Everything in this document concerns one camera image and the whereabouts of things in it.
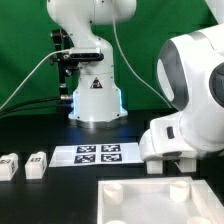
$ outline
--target gray panel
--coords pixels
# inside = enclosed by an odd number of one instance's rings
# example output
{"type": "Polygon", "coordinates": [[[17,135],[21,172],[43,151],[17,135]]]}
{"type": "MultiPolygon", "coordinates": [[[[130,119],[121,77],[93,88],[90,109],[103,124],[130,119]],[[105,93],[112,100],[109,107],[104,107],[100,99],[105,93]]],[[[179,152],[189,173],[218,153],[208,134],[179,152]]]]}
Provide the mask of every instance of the gray panel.
{"type": "Polygon", "coordinates": [[[183,110],[189,101],[187,82],[176,45],[168,40],[162,47],[159,59],[162,61],[174,99],[168,100],[178,110],[183,110]]]}

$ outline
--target green backdrop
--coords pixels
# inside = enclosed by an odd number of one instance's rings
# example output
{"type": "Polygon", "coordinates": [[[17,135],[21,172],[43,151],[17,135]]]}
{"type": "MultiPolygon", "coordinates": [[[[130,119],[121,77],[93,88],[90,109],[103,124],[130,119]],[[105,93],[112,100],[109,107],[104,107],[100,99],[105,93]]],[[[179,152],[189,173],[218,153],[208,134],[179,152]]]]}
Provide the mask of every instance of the green backdrop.
{"type": "MultiPolygon", "coordinates": [[[[123,51],[134,70],[159,90],[155,65],[163,43],[169,38],[215,24],[204,0],[137,0],[135,16],[129,22],[117,25],[117,32],[123,51]]],[[[48,16],[46,0],[2,0],[0,28],[2,104],[37,63],[54,51],[50,32],[58,26],[48,16]]],[[[112,26],[95,26],[93,32],[114,47],[115,82],[122,90],[123,106],[127,110],[167,108],[158,96],[128,70],[118,52],[112,26]]],[[[76,77],[67,81],[70,90],[75,88],[76,77]]],[[[47,61],[9,105],[49,96],[58,96],[58,74],[56,65],[51,67],[47,61]]]]}

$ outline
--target black table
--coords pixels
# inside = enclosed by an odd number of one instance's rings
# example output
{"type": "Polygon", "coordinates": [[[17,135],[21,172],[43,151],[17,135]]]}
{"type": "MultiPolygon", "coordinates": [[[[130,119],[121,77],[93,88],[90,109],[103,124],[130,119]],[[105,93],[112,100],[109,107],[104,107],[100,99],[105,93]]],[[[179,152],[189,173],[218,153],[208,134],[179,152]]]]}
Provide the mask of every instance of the black table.
{"type": "MultiPolygon", "coordinates": [[[[59,145],[139,142],[149,121],[164,114],[130,111],[128,123],[106,130],[69,126],[59,115],[0,119],[0,156],[19,156],[13,179],[0,182],[0,223],[96,223],[99,180],[183,176],[172,161],[167,161],[163,175],[147,175],[144,164],[129,164],[47,168],[42,180],[27,181],[25,177],[25,164],[32,153],[46,152],[49,164],[59,145]]],[[[205,179],[224,204],[224,157],[199,161],[197,173],[191,176],[205,179]]]]}

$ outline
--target white block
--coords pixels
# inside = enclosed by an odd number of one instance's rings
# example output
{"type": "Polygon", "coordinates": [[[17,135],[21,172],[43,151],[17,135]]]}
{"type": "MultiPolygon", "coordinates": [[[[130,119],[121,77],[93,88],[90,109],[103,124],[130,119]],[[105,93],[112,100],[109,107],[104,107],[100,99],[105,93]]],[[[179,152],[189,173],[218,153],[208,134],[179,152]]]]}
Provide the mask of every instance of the white block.
{"type": "Polygon", "coordinates": [[[162,174],[163,173],[163,160],[148,161],[146,162],[148,174],[162,174]]]}
{"type": "Polygon", "coordinates": [[[41,179],[47,167],[46,153],[32,154],[25,165],[26,179],[41,179]]]}
{"type": "Polygon", "coordinates": [[[181,158],[178,163],[175,163],[182,173],[191,173],[197,171],[197,160],[191,158],[181,158]]]}
{"type": "Polygon", "coordinates": [[[0,181],[11,180],[18,169],[18,156],[15,153],[0,158],[0,181]]]}

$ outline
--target electrical wire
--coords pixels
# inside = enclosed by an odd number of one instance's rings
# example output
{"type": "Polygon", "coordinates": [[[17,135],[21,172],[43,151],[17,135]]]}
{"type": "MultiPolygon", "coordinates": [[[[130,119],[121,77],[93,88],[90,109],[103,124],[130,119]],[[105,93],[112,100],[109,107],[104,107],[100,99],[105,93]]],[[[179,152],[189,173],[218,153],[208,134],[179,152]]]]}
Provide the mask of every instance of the electrical wire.
{"type": "Polygon", "coordinates": [[[58,100],[60,100],[60,97],[49,97],[49,98],[44,98],[44,99],[38,99],[38,100],[31,100],[31,101],[22,102],[22,103],[13,105],[11,107],[8,107],[8,108],[2,110],[0,112],[0,116],[1,116],[2,113],[4,114],[4,113],[10,112],[10,111],[13,111],[13,110],[15,110],[17,108],[24,107],[24,106],[27,106],[27,105],[30,105],[30,104],[46,103],[46,102],[58,101],[58,100]]]}
{"type": "Polygon", "coordinates": [[[167,102],[167,100],[160,94],[158,93],[151,85],[149,85],[147,82],[145,82],[143,79],[141,79],[139,77],[139,75],[134,71],[134,69],[131,67],[130,63],[128,62],[127,58],[124,55],[124,52],[121,48],[118,36],[117,36],[117,29],[116,29],[116,23],[115,23],[115,4],[114,4],[115,0],[112,0],[112,20],[113,20],[113,30],[114,30],[114,36],[115,36],[115,40],[118,46],[118,49],[120,51],[120,54],[122,56],[122,58],[124,59],[126,65],[128,66],[128,68],[130,69],[130,71],[133,73],[133,75],[140,81],[142,82],[144,85],[146,85],[149,89],[151,89],[151,91],[153,91],[157,96],[159,96],[166,104],[169,108],[172,108],[170,106],[170,104],[167,102]]]}
{"type": "Polygon", "coordinates": [[[61,50],[61,51],[55,51],[52,52],[50,54],[48,54],[45,58],[43,58],[38,64],[37,66],[30,72],[30,74],[21,82],[21,84],[16,88],[16,90],[8,97],[8,99],[2,104],[2,106],[0,107],[0,112],[1,110],[8,104],[8,102],[16,95],[16,93],[21,89],[21,87],[26,83],[26,81],[34,74],[34,72],[41,66],[41,64],[47,60],[50,56],[54,55],[54,54],[58,54],[58,53],[66,53],[69,50],[61,50]]]}
{"type": "Polygon", "coordinates": [[[11,113],[15,113],[15,112],[22,112],[22,111],[27,111],[27,110],[41,110],[41,109],[49,109],[49,108],[56,108],[57,106],[42,106],[42,107],[30,107],[30,108],[23,108],[23,109],[16,109],[16,110],[10,110],[10,111],[6,111],[6,112],[2,112],[0,113],[0,117],[9,115],[11,113]]]}

